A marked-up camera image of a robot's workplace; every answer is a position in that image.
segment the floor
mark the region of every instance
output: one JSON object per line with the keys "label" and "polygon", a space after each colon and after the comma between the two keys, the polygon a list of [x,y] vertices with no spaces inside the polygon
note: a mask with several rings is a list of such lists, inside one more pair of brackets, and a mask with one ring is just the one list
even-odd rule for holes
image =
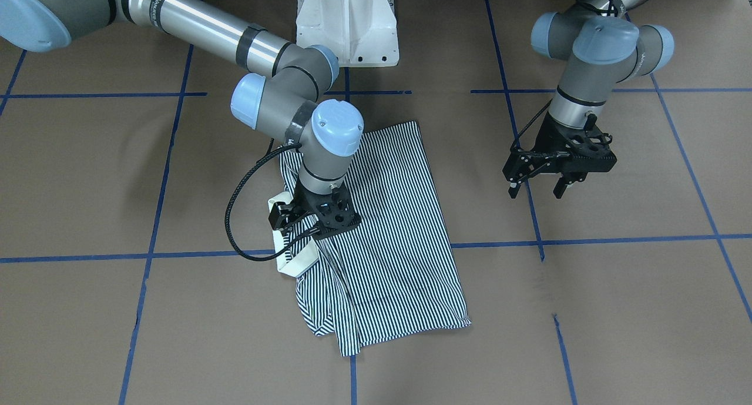
{"label": "floor", "polygon": [[[293,34],[296,0],[206,1]],[[126,24],[44,55],[0,40],[0,403],[750,403],[752,8],[633,11],[677,51],[610,98],[617,166],[512,200],[513,130],[564,68],[529,31],[571,3],[397,0],[400,65],[327,94],[367,129],[421,123],[473,320],[354,359],[225,238],[268,142],[229,112],[241,70]],[[239,199],[244,247],[271,248],[281,186],[267,166]]]}

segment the cloth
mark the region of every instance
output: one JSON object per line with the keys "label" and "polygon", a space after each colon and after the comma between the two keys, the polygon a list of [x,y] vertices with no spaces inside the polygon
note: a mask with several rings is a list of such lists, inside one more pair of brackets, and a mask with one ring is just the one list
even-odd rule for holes
{"label": "cloth", "polygon": [[[293,150],[280,155],[291,192],[301,161]],[[418,124],[364,134],[345,183],[362,223],[317,241],[319,261],[297,279],[311,331],[335,333],[347,356],[412,333],[471,324]],[[315,218],[298,223],[286,244]],[[293,245],[288,258],[303,245]]]}

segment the light blue joint cap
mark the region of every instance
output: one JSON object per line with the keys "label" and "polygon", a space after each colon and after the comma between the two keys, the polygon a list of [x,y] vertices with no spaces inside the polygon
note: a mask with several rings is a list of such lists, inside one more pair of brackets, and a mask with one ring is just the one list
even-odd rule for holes
{"label": "light blue joint cap", "polygon": [[653,71],[655,71],[668,64],[669,61],[671,61],[671,57],[674,56],[674,35],[672,35],[671,32],[669,32],[669,30],[663,26],[649,26],[658,31],[658,35],[660,35],[661,41],[663,41],[663,50],[660,53],[660,60],[658,61],[656,67],[653,68]]}
{"label": "light blue joint cap", "polygon": [[535,25],[532,27],[532,32],[530,32],[532,49],[535,49],[535,52],[548,58],[552,58],[548,51],[548,33],[551,30],[551,23],[556,14],[546,13],[538,17],[538,20],[535,21]]}
{"label": "light blue joint cap", "polygon": [[309,47],[316,49],[316,51],[321,52],[325,57],[327,57],[327,61],[330,62],[331,85],[330,87],[328,87],[328,89],[331,89],[331,87],[334,86],[334,81],[336,81],[337,77],[339,76],[339,61],[337,60],[337,56],[334,55],[331,49],[328,49],[326,46],[323,46],[323,45],[311,45]]}
{"label": "light blue joint cap", "polygon": [[627,59],[635,51],[639,37],[640,30],[631,22],[595,16],[582,25],[572,52],[588,64],[613,64]]}
{"label": "light blue joint cap", "polygon": [[350,156],[360,147],[363,117],[349,102],[327,99],[311,116],[314,135],[319,143],[336,156]]}
{"label": "light blue joint cap", "polygon": [[71,43],[71,33],[39,0],[0,0],[0,36],[32,52]]}
{"label": "light blue joint cap", "polygon": [[265,76],[248,73],[237,84],[233,98],[230,100],[230,110],[233,111],[233,116],[253,130],[256,130],[265,83]]}

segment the black cable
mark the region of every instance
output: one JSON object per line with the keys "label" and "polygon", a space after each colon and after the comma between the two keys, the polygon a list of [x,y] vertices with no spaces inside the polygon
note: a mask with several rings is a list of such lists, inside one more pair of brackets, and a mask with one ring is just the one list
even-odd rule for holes
{"label": "black cable", "polygon": [[286,150],[291,149],[297,149],[300,148],[300,143],[295,143],[295,145],[285,145],[283,147],[279,147],[275,149],[274,151],[271,151],[267,153],[264,158],[261,158],[256,162],[256,165],[252,167],[252,169],[248,170],[246,175],[240,180],[240,183],[237,184],[236,190],[234,190],[233,195],[230,197],[230,201],[227,204],[227,209],[225,210],[225,233],[227,233],[227,239],[230,241],[230,244],[233,245],[233,249],[235,252],[237,252],[238,255],[241,257],[251,260],[251,261],[269,261],[273,260],[274,258],[279,257],[283,253],[290,250],[291,247],[293,247],[296,242],[299,242],[301,239],[303,239],[306,236],[311,236],[312,234],[318,233],[318,228],[316,226],[313,226],[309,229],[306,229],[303,231],[303,233],[296,236],[295,239],[293,239],[287,246],[285,246],[282,250],[279,250],[279,252],[272,253],[272,255],[268,255],[267,257],[253,257],[252,255],[248,255],[247,253],[243,252],[242,249],[240,249],[239,246],[237,246],[236,241],[234,241],[233,237],[233,229],[230,227],[230,214],[233,212],[233,206],[236,202],[237,195],[240,194],[241,190],[243,190],[243,187],[245,186],[245,183],[248,182],[248,179],[253,176],[253,173],[255,173],[258,169],[261,168],[264,164],[271,161],[272,158],[275,158],[275,156],[283,153]]}
{"label": "black cable", "polygon": [[274,147],[274,138],[269,139],[269,146],[266,148],[266,153],[264,156],[267,156],[269,153],[271,153],[271,148]]}
{"label": "black cable", "polygon": [[616,6],[613,4],[613,0],[609,0],[609,9],[600,9],[593,6],[593,4],[586,3],[583,0],[575,0],[577,5],[581,6],[581,8],[585,8],[588,11],[591,11],[596,14],[605,14],[606,16],[610,16],[613,14],[613,16],[617,16],[617,9]]}
{"label": "black cable", "polygon": [[642,1],[640,1],[639,3],[637,3],[637,4],[633,5],[633,6],[631,7],[631,8],[627,8],[626,10],[627,10],[627,11],[632,11],[632,9],[636,9],[636,8],[637,8],[638,6],[642,6],[642,5],[644,5],[644,4],[645,4],[646,2],[648,2],[648,1],[649,1],[649,0],[642,0]]}
{"label": "black cable", "polygon": [[519,132],[518,132],[518,134],[516,134],[516,136],[515,136],[515,140],[513,140],[513,141],[512,141],[512,145],[511,145],[511,146],[509,147],[509,150],[510,150],[510,151],[511,151],[512,153],[515,153],[515,152],[519,152],[519,151],[523,150],[523,149],[522,149],[522,146],[521,146],[521,145],[519,145],[519,138],[521,138],[521,137],[522,137],[522,135],[524,135],[524,134],[525,134],[525,132],[527,132],[527,129],[529,129],[529,128],[530,128],[530,126],[532,126],[532,124],[533,124],[533,123],[535,123],[535,121],[536,121],[536,120],[537,120],[538,118],[540,118],[541,114],[543,114],[543,111],[545,111],[545,110],[546,110],[546,109],[548,108],[548,106],[549,106],[549,105],[551,105],[551,101],[552,101],[552,100],[551,100],[551,99],[549,99],[549,100],[548,100],[548,102],[546,102],[546,105],[543,105],[543,108],[541,108],[541,109],[540,109],[540,110],[539,110],[539,111],[538,111],[538,112],[537,112],[537,113],[535,114],[535,116],[533,116],[533,117],[532,117],[532,119],[530,119],[530,121],[529,121],[529,122],[527,122],[527,124],[525,125],[525,127],[523,127],[523,129],[522,129],[521,131],[519,131]]}

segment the blue tape line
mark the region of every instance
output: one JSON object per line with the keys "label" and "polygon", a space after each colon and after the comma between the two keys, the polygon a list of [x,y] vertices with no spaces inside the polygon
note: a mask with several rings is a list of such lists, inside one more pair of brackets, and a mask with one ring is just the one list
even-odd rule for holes
{"label": "blue tape line", "polygon": [[16,79],[18,79],[18,73],[21,71],[21,66],[24,65],[24,59],[26,59],[26,49],[21,51],[21,56],[18,57],[16,69],[13,71],[13,76],[11,77],[11,83],[8,84],[8,89],[5,91],[5,97],[3,97],[2,102],[0,102],[0,116],[2,116],[3,111],[5,111],[5,105],[8,104],[8,99],[13,91],[13,86],[16,84]]}
{"label": "blue tape line", "polygon": [[660,88],[661,92],[752,92],[752,88]]}
{"label": "blue tape line", "polygon": [[566,353],[564,345],[564,336],[562,336],[561,327],[559,327],[559,316],[553,315],[553,324],[556,325],[556,337],[559,338],[559,351],[562,352],[562,362],[564,362],[564,372],[566,373],[566,382],[569,385],[569,397],[572,398],[572,405],[577,405],[577,392],[575,392],[575,382],[572,380],[572,369],[569,368],[569,356]]}
{"label": "blue tape line", "polygon": [[559,239],[545,240],[544,245],[595,245],[607,243],[649,243],[649,242],[689,242],[699,240],[716,240],[715,235],[697,236],[647,236],[637,238],[604,238],[604,239]]}
{"label": "blue tape line", "polygon": [[[274,253],[271,249],[244,250],[248,255],[269,255]],[[237,252],[234,250],[207,250],[206,252],[155,252],[152,257],[161,258],[200,258],[200,257],[234,257]]]}
{"label": "blue tape line", "polygon": [[350,403],[352,405],[358,405],[358,375],[357,365],[355,365],[355,357],[357,355],[350,355]]}
{"label": "blue tape line", "polygon": [[744,289],[741,287],[739,278],[736,276],[736,271],[734,269],[733,264],[731,264],[729,255],[726,252],[726,247],[723,244],[723,240],[719,236],[718,228],[715,225],[715,220],[713,219],[713,215],[710,212],[710,207],[707,206],[706,197],[704,197],[703,190],[700,188],[700,183],[698,182],[697,176],[695,175],[695,172],[692,168],[692,164],[690,163],[690,158],[687,156],[687,151],[684,150],[684,144],[682,143],[682,140],[679,138],[679,131],[677,131],[676,126],[674,124],[674,119],[671,117],[671,112],[669,112],[669,106],[666,105],[666,99],[664,99],[663,92],[661,92],[660,87],[658,87],[658,81],[656,81],[655,75],[650,75],[650,79],[653,81],[653,86],[655,86],[656,93],[658,94],[660,103],[663,106],[663,112],[666,113],[666,119],[668,119],[669,126],[671,126],[671,132],[674,134],[674,139],[676,140],[676,143],[679,146],[679,152],[681,153],[681,158],[684,159],[684,164],[687,166],[687,171],[690,172],[690,177],[692,178],[692,183],[695,185],[695,190],[697,191],[697,195],[700,197],[700,202],[703,204],[703,209],[706,212],[707,221],[709,221],[710,223],[710,226],[713,230],[713,234],[717,236],[718,247],[720,247],[720,252],[723,254],[723,260],[726,261],[726,266],[728,267],[728,272],[731,274],[731,279],[733,279],[734,285],[736,285],[736,292],[739,293],[741,302],[744,304],[744,309],[747,311],[747,317],[749,317],[750,322],[752,322],[752,309],[750,308],[749,301],[747,300],[747,295],[744,294]]}
{"label": "blue tape line", "polygon": [[752,239],[752,233],[738,233],[718,236],[721,239]]}
{"label": "blue tape line", "polygon": [[[504,97],[507,100],[507,110],[509,111],[509,119],[512,124],[512,132],[515,137],[518,137],[518,127],[516,127],[515,110],[512,107],[512,99],[509,95],[509,85],[507,84],[507,75],[504,71],[504,62],[502,61],[502,51],[499,48],[499,39],[496,37],[496,25],[494,24],[494,15],[491,12],[491,3],[486,1],[486,13],[488,14],[488,24],[491,27],[491,35],[493,37],[493,46],[496,48],[496,61],[499,62],[499,74],[502,77],[502,86],[504,86]],[[535,204],[532,201],[532,192],[530,190],[529,183],[525,182],[525,188],[527,188],[527,199],[530,206],[530,215],[532,217],[532,226],[535,231],[535,239],[538,240],[538,252],[540,253],[540,260],[545,259],[545,252],[543,251],[543,243],[541,242],[541,231],[538,227],[538,218],[535,215]]]}
{"label": "blue tape line", "polygon": [[[752,92],[752,88],[660,88],[661,92]],[[556,89],[470,89],[470,93],[554,93]],[[616,88],[612,92],[655,92],[651,88]]]}
{"label": "blue tape line", "polygon": [[465,242],[453,243],[452,249],[471,249],[472,247],[513,247],[513,246],[536,246],[537,241],[521,240],[510,242]]}
{"label": "blue tape line", "polygon": [[350,68],[344,68],[344,100],[350,102]]}
{"label": "blue tape line", "polygon": [[[540,243],[548,245],[592,245],[619,243],[648,243],[648,242],[692,242],[717,239],[752,239],[752,233],[731,233],[725,235],[693,235],[693,236],[645,236],[636,238],[603,238],[603,239],[543,239]],[[536,246],[538,241],[507,241],[507,242],[462,242],[451,244],[452,249],[483,249],[483,247],[518,247]],[[245,250],[250,255],[267,255],[274,253],[271,249]],[[111,255],[59,255],[48,257],[0,257],[0,264],[11,263],[57,263],[65,261],[102,261],[102,260],[143,260],[153,258],[200,258],[200,257],[234,257],[234,250],[196,250],[195,252],[155,252],[155,253],[111,253]]]}
{"label": "blue tape line", "polygon": [[[190,63],[193,59],[193,44],[188,47],[188,57],[186,58],[185,71],[183,73],[183,84],[180,87],[180,93],[185,94],[186,86],[188,84],[188,74],[190,73]],[[170,135],[170,146],[167,148],[167,158],[164,162],[164,173],[162,174],[162,186],[159,189],[159,200],[156,204],[156,212],[154,213],[154,226],[151,233],[151,240],[149,242],[149,253],[154,253],[154,247],[156,246],[156,235],[159,231],[159,219],[162,217],[162,206],[165,203],[165,191],[167,190],[167,178],[170,175],[170,159],[172,158],[172,148],[175,145],[175,135],[177,134],[177,126],[180,123],[180,114],[183,110],[183,100],[185,97],[180,95],[180,99],[177,100],[177,110],[175,111],[175,119],[172,123],[172,134]],[[133,326],[133,333],[131,334],[131,344],[128,351],[128,359],[126,361],[126,370],[123,374],[123,385],[120,388],[120,400],[118,405],[125,405],[126,395],[128,393],[128,383],[131,377],[131,369],[133,366],[133,357],[136,351],[136,343],[139,340],[139,328],[140,320],[142,319],[143,304],[146,301],[146,282],[149,279],[151,273],[152,258],[149,257],[146,260],[146,265],[143,267],[143,279],[142,288],[139,293],[139,306],[136,308],[136,322]]]}
{"label": "blue tape line", "polygon": [[8,257],[0,258],[0,264],[13,263],[62,263],[66,261],[143,260],[148,253],[111,253],[111,255],[67,255],[62,257]]}
{"label": "blue tape line", "polygon": [[412,95],[411,90],[328,90],[325,95]]}
{"label": "blue tape line", "polygon": [[530,180],[525,180],[525,190],[527,190],[527,199],[530,202],[530,217],[532,218],[532,228],[535,230],[535,241],[538,242],[538,253],[540,260],[546,259],[546,252],[543,250],[543,240],[541,239],[541,229],[538,226],[538,217],[535,214],[535,202],[532,200],[532,189],[530,189]]}
{"label": "blue tape line", "polygon": [[153,98],[206,96],[208,92],[127,92],[127,93],[41,93],[8,95],[11,99],[65,99],[65,98]]}

